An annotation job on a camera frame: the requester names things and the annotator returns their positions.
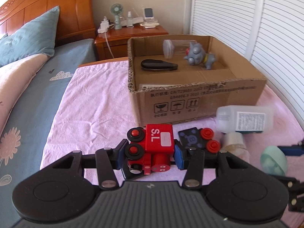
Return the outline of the teal earbud case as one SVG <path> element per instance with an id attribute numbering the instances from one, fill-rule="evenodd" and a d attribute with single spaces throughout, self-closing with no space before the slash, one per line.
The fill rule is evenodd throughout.
<path id="1" fill-rule="evenodd" d="M 262 171 L 276 176 L 285 176 L 288 170 L 285 154 L 276 146 L 266 147 L 260 157 Z"/>

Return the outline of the clear bottle yellow capsules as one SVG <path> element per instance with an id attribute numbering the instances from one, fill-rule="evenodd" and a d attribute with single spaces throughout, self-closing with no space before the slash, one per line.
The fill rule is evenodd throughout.
<path id="1" fill-rule="evenodd" d="M 243 134 L 239 132 L 224 134 L 222 138 L 222 149 L 249 163 L 250 154 L 243 139 Z"/>

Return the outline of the large white supplement bottle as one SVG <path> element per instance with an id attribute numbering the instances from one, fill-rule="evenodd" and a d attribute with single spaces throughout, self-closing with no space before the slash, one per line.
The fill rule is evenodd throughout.
<path id="1" fill-rule="evenodd" d="M 217 130 L 228 134 L 262 133 L 273 128 L 274 111 L 270 107 L 254 105 L 228 105 L 216 111 Z"/>

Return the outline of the red toy train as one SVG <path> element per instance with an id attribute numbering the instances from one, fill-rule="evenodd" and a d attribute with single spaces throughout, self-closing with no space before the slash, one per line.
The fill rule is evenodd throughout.
<path id="1" fill-rule="evenodd" d="M 133 175 L 150 175 L 171 169 L 175 152 L 173 127 L 169 124 L 149 124 L 127 132 L 125 148 L 128 171 Z"/>

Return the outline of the blue patterned bed sheet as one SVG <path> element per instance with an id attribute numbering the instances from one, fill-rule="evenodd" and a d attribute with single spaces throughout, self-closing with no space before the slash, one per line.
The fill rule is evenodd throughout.
<path id="1" fill-rule="evenodd" d="M 39 170 L 54 116 L 76 68 L 95 60 L 92 39 L 56 47 L 12 108 L 1 134 L 1 227 L 20 218 L 11 200 L 13 189 Z"/>

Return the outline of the pink table cloth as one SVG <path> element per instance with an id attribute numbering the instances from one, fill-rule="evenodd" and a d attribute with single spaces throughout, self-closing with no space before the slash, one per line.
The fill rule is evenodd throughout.
<path id="1" fill-rule="evenodd" d="M 119 61 L 78 68 L 64 92 L 44 146 L 41 168 L 74 150 L 92 154 L 115 147 L 137 124 L 128 93 L 128 62 Z M 296 118 L 269 87 L 258 105 L 274 111 L 274 127 L 261 134 L 246 134 L 250 163 L 260 168 L 268 146 L 291 146 L 303 139 Z"/>

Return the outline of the brown cardboard box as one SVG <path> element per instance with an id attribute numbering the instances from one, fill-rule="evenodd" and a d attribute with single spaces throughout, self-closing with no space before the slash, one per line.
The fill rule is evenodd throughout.
<path id="1" fill-rule="evenodd" d="M 194 40 L 212 53 L 210 70 L 191 66 L 183 55 L 171 58 L 176 70 L 145 71 L 146 59 L 164 60 L 163 41 Z M 176 124 L 214 116 L 227 105 L 255 105 L 267 78 L 246 58 L 213 36 L 162 35 L 128 40 L 128 89 L 135 121 Z"/>

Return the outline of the grey cat figurine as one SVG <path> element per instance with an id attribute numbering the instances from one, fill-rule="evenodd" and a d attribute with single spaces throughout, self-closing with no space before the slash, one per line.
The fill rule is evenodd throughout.
<path id="1" fill-rule="evenodd" d="M 202 64 L 206 70 L 211 70 L 213 63 L 216 62 L 216 57 L 213 54 L 206 53 L 201 44 L 194 42 L 190 42 L 184 59 L 192 66 Z"/>

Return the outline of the black glasses case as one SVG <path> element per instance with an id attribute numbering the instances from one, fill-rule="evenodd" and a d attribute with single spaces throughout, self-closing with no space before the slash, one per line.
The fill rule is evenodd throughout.
<path id="1" fill-rule="evenodd" d="M 145 71 L 172 71 L 178 69 L 178 64 L 163 60 L 145 59 L 141 62 L 141 68 Z"/>

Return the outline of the wooden nightstand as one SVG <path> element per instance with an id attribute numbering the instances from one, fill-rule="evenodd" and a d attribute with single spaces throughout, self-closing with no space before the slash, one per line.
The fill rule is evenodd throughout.
<path id="1" fill-rule="evenodd" d="M 106 33 L 99 33 L 95 38 L 98 59 L 107 60 L 126 57 L 127 41 L 130 38 L 159 35 L 168 35 L 168 32 L 162 26 L 150 29 L 146 29 L 140 25 L 123 27 L 119 30 L 110 28 Z"/>

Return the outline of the teal pillow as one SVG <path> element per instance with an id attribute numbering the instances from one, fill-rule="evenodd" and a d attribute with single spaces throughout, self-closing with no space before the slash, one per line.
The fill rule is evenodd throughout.
<path id="1" fill-rule="evenodd" d="M 60 7 L 56 6 L 1 39 L 1 67 L 35 54 L 52 57 Z"/>

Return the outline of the clear empty plastic jar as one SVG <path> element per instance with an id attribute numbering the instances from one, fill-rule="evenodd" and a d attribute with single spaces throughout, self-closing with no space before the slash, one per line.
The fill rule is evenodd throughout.
<path id="1" fill-rule="evenodd" d="M 163 54 L 166 59 L 175 55 L 185 55 L 190 43 L 197 43 L 196 40 L 163 40 Z"/>

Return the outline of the white power strip charger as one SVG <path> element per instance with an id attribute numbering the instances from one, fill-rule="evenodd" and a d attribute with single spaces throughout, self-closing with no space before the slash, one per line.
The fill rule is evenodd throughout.
<path id="1" fill-rule="evenodd" d="M 108 31 L 110 27 L 110 22 L 107 19 L 106 16 L 104 16 L 104 19 L 102 20 L 102 22 L 99 24 L 99 28 L 97 30 L 98 34 L 102 34 Z"/>

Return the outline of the small clear spray bottle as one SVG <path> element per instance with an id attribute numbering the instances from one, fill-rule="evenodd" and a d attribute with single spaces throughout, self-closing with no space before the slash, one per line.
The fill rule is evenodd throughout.
<path id="1" fill-rule="evenodd" d="M 127 18 L 126 18 L 126 25 L 127 27 L 133 27 L 133 17 L 131 11 L 128 11 Z"/>

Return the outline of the white smart display stand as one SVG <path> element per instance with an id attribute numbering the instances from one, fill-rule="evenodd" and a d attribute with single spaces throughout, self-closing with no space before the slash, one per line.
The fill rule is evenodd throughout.
<path id="1" fill-rule="evenodd" d="M 158 20 L 154 17 L 154 11 L 152 8 L 146 8 L 142 6 L 143 11 L 143 22 L 140 26 L 144 27 L 145 29 L 152 29 L 158 27 L 160 24 Z"/>

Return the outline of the green mini desk fan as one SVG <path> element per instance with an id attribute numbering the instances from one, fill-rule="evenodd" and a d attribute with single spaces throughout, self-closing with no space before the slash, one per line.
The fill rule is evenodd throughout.
<path id="1" fill-rule="evenodd" d="M 114 16 L 114 28 L 115 30 L 122 29 L 122 24 L 120 21 L 120 16 L 124 11 L 123 5 L 119 3 L 115 3 L 110 7 L 110 12 Z"/>

